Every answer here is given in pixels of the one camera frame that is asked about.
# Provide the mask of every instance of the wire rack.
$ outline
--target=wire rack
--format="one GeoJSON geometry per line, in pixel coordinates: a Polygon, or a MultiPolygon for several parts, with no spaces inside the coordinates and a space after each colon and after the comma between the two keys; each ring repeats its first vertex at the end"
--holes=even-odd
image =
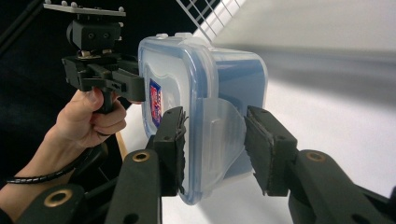
{"type": "Polygon", "coordinates": [[[197,26],[194,35],[211,43],[246,0],[177,0],[197,26]]]}

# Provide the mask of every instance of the plastic food container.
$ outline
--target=plastic food container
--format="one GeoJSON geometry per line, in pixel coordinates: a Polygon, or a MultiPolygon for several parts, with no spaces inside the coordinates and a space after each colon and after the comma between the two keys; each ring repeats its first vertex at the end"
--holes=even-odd
{"type": "Polygon", "coordinates": [[[251,52],[212,48],[191,34],[145,38],[138,59],[146,85],[142,110],[147,136],[156,133],[170,108],[182,105],[189,117],[182,200],[198,203],[223,180],[249,173],[243,116],[248,105],[262,107],[267,83],[262,59],[251,52]]]}

